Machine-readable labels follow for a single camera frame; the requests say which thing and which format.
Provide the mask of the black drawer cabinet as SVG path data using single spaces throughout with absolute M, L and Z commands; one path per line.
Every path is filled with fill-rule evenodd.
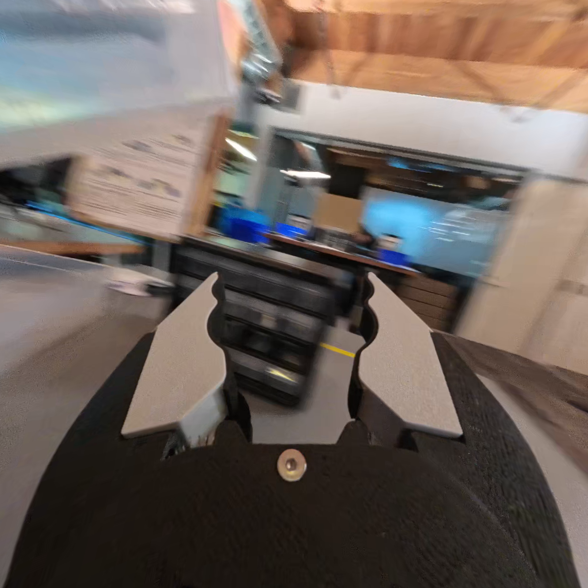
M 320 343 L 339 314 L 344 272 L 203 239 L 172 247 L 171 272 L 172 307 L 211 274 L 222 280 L 222 342 L 240 390 L 288 408 L 303 403 Z

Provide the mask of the blue handled bin stack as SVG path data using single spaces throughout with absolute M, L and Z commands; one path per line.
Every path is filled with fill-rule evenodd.
M 217 221 L 217 230 L 227 238 L 246 243 L 266 245 L 269 238 L 268 218 L 264 215 L 249 217 L 223 217 Z

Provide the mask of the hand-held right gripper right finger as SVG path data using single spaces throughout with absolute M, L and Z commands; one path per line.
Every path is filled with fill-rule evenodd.
M 372 272 L 362 302 L 364 344 L 353 361 L 350 417 L 377 446 L 415 448 L 415 433 L 462 441 L 431 328 Z

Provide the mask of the white door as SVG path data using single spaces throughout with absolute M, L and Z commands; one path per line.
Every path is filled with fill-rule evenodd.
M 455 334 L 532 357 L 540 321 L 586 229 L 586 182 L 540 175 L 526 179 Z

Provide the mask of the wooden top office desk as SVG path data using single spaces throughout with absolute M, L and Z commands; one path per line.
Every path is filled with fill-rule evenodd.
M 408 266 L 395 265 L 392 263 L 379 261 L 375 258 L 361 255 L 361 254 L 350 254 L 348 252 L 344 252 L 344 251 L 341 251 L 341 250 L 333 248 L 333 247 L 317 244 L 313 241 L 308 241 L 308 240 L 304 240 L 304 239 L 302 239 L 302 240 L 294 239 L 294 238 L 290 238 L 287 236 L 283 236 L 280 233 L 275 233 L 275 232 L 264 233 L 263 236 L 265 238 L 269 239 L 269 241 L 272 243 L 279 243 L 282 245 L 296 247 L 298 249 L 305 249 L 307 251 L 311 251 L 311 252 L 318 253 L 318 254 L 328 255 L 331 257 L 338 258 L 338 259 L 344 259 L 344 260 L 347 260 L 350 262 L 355 262 L 356 264 L 361 264 L 361 265 L 369 267 L 369 268 L 386 270 L 386 271 L 395 272 L 395 273 L 399 273 L 399 274 L 407 275 L 407 276 L 422 275 L 422 272 L 415 270 L 413 268 L 410 268 Z

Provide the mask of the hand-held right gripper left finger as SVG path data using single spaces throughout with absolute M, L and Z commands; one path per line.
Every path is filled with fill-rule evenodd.
M 224 282 L 209 275 L 155 329 L 121 436 L 169 432 L 181 448 L 213 443 L 224 421 L 252 440 L 251 411 L 223 344 Z

